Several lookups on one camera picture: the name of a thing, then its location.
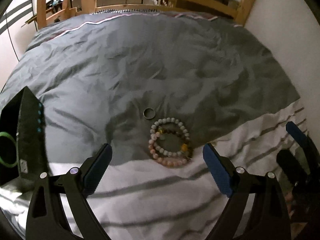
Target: silver ring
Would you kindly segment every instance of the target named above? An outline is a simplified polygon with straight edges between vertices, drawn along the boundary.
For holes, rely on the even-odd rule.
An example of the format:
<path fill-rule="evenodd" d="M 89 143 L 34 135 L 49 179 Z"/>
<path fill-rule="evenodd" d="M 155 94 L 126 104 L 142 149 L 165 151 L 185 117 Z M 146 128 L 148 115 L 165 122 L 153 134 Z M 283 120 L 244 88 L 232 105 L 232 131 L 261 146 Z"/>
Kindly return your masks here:
<path fill-rule="evenodd" d="M 148 120 L 153 119 L 156 116 L 156 111 L 151 107 L 148 107 L 143 111 L 143 116 Z"/>

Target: blue gripper pad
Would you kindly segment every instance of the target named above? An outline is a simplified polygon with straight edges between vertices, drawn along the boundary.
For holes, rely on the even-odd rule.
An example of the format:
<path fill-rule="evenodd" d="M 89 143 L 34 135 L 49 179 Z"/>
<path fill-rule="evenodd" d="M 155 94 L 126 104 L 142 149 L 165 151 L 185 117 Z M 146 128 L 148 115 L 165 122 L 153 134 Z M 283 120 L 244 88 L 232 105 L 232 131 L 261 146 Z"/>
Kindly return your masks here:
<path fill-rule="evenodd" d="M 308 146 L 307 137 L 298 128 L 298 126 L 295 125 L 294 122 L 287 122 L 285 129 L 292 136 L 292 138 L 300 145 L 300 147 L 304 148 Z"/>
<path fill-rule="evenodd" d="M 231 188 L 231 176 L 220 162 L 215 152 L 206 144 L 203 147 L 203 159 L 207 164 L 211 175 L 216 182 L 220 192 L 226 195 L 228 198 L 233 194 Z"/>
<path fill-rule="evenodd" d="M 85 196 L 92 195 L 98 187 L 102 176 L 106 172 L 111 159 L 112 159 L 112 147 L 110 144 L 104 144 L 99 152 L 97 153 L 97 158 L 94 163 L 92 163 L 90 169 L 85 174 L 83 179 L 84 190 L 83 194 Z"/>

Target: ring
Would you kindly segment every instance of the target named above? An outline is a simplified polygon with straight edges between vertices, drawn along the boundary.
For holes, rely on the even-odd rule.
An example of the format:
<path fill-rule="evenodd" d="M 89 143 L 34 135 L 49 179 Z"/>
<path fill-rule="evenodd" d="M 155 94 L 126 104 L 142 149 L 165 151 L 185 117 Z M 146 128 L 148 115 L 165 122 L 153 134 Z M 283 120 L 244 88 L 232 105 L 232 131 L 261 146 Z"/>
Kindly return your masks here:
<path fill-rule="evenodd" d="M 14 147 L 17 148 L 17 144 L 16 144 L 15 139 L 14 139 L 9 133 L 7 133 L 7 132 L 0 132 L 0 137 L 6 137 L 6 138 L 8 138 L 10 141 L 13 142 Z M 18 157 L 17 157 L 15 163 L 13 163 L 13 164 L 6 163 L 6 162 L 0 157 L 0 163 L 1 163 L 3 166 L 7 167 L 7 168 L 13 168 L 13 167 L 17 166 L 17 164 L 18 164 Z"/>
<path fill-rule="evenodd" d="M 143 116 L 148 120 L 153 119 L 156 116 L 156 111 L 148 107 L 143 111 Z"/>

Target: gray bedsheet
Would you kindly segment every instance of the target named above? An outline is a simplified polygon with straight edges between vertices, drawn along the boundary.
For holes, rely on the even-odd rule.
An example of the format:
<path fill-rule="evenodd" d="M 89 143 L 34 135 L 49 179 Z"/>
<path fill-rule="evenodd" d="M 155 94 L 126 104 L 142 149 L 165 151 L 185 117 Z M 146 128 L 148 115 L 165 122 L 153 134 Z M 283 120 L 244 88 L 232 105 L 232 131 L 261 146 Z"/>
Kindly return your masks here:
<path fill-rule="evenodd" d="M 59 163 L 81 163 L 105 142 L 112 165 L 148 159 L 150 126 L 164 117 L 182 120 L 199 147 L 299 98 L 246 29 L 174 13 L 82 15 L 44 28 L 0 109 L 26 85 L 44 103 L 47 155 Z"/>

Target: beaded bracelet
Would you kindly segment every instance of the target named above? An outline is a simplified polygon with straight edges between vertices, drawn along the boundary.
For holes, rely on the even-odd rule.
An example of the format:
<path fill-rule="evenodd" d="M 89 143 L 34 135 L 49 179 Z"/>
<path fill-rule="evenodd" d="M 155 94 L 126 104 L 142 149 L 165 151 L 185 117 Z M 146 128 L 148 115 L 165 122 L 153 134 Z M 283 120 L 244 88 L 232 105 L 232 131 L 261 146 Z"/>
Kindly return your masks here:
<path fill-rule="evenodd" d="M 161 125 L 166 123 L 174 123 L 179 126 L 182 133 L 179 133 L 175 130 L 169 130 L 163 128 Z M 149 140 L 149 150 L 155 161 L 158 163 L 168 167 L 178 167 L 183 164 L 186 164 L 189 160 L 191 160 L 192 148 L 190 147 L 190 135 L 188 130 L 183 125 L 179 119 L 175 118 L 164 118 L 159 119 L 151 126 L 151 139 Z M 156 140 L 164 133 L 172 133 L 177 135 L 178 137 L 184 140 L 184 144 L 181 146 L 181 150 L 178 152 L 170 152 L 163 148 L 161 148 Z"/>

